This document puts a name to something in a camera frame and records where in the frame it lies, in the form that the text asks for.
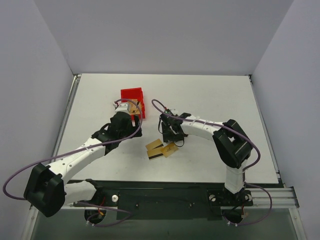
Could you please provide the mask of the gold cards in bin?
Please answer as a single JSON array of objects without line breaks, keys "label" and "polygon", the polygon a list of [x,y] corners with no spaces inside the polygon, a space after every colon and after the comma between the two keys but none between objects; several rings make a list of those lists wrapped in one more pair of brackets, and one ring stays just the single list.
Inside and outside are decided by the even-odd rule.
[{"label": "gold cards in bin", "polygon": [[138,99],[131,99],[131,101],[129,101],[128,103],[130,104],[130,115],[142,114],[142,117],[144,118],[145,109],[141,101],[139,101]]}]

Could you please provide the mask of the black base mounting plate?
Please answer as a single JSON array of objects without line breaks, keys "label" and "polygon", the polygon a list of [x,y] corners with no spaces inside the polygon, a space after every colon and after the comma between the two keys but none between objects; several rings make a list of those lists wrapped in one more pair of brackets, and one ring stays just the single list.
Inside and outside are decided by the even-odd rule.
[{"label": "black base mounting plate", "polygon": [[251,207],[251,192],[232,194],[223,183],[91,180],[97,188],[89,204],[116,207],[117,219],[220,220],[224,213],[239,216]]}]

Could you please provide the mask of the gold card upper left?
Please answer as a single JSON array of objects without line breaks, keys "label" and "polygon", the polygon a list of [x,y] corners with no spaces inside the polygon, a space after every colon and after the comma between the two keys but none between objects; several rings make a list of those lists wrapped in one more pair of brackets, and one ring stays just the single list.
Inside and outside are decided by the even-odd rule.
[{"label": "gold card upper left", "polygon": [[148,151],[162,148],[164,146],[163,142],[158,138],[157,140],[152,141],[151,143],[148,143],[145,147]]}]

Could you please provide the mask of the aluminium front rail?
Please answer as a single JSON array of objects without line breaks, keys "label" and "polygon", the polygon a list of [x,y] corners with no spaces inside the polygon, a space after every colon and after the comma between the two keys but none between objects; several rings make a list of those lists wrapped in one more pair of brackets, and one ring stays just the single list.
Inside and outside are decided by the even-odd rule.
[{"label": "aluminium front rail", "polygon": [[91,204],[103,207],[138,207],[142,202],[148,203],[188,203],[193,206],[196,202],[209,204],[213,208],[266,206],[292,207],[298,206],[293,188],[269,188],[261,186],[246,186],[239,193],[232,194],[225,188],[192,187],[160,187],[160,188],[108,188],[97,186],[98,191],[91,200],[75,201],[68,204],[83,206]]}]

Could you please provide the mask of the gold card with logo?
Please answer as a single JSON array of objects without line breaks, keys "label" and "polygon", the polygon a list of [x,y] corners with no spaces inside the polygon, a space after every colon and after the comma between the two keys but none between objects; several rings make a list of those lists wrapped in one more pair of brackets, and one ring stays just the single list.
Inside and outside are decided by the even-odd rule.
[{"label": "gold card with logo", "polygon": [[168,158],[173,153],[175,153],[178,149],[179,149],[178,146],[174,142],[171,142],[168,145],[164,146],[160,151],[165,158]]}]

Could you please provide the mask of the red plastic bin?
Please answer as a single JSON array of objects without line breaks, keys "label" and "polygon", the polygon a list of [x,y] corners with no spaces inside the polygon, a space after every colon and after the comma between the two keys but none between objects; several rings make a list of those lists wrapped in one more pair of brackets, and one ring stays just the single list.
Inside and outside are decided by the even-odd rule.
[{"label": "red plastic bin", "polygon": [[[143,119],[146,118],[144,94],[143,94],[143,90],[141,87],[121,89],[120,96],[122,99],[129,99],[129,100],[135,102],[139,106],[139,108],[142,112],[142,118]],[[141,119],[140,111],[131,102],[129,102],[129,114],[131,115],[132,120],[134,120],[134,116],[138,116]]]}]

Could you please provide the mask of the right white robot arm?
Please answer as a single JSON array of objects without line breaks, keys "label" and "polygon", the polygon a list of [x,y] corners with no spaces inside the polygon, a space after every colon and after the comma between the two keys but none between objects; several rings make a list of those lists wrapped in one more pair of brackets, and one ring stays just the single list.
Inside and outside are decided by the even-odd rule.
[{"label": "right white robot arm", "polygon": [[241,199],[241,191],[245,187],[244,168],[253,147],[237,121],[213,122],[185,112],[173,114],[168,109],[159,116],[159,127],[165,143],[184,142],[189,135],[214,142],[220,159],[226,165],[224,201],[234,205]]}]

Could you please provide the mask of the gold card magnetic stripe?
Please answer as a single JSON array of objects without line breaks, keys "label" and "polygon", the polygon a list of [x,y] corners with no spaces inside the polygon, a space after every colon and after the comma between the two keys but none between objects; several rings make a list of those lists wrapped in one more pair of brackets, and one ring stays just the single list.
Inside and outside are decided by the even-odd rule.
[{"label": "gold card magnetic stripe", "polygon": [[162,147],[157,147],[157,148],[148,150],[147,151],[148,159],[151,161],[151,160],[163,157],[164,155],[162,153],[162,149],[163,149]]}]

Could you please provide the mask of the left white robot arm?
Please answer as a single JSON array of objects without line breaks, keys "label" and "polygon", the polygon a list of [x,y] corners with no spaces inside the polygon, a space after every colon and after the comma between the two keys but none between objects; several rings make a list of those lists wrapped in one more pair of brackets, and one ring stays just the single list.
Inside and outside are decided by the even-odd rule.
[{"label": "left white robot arm", "polygon": [[59,157],[53,163],[37,164],[31,170],[24,198],[37,208],[44,216],[55,215],[64,204],[87,201],[92,206],[99,205],[103,193],[92,180],[69,183],[78,172],[100,159],[127,139],[142,136],[139,116],[117,112],[110,122],[82,144],[72,154]]}]

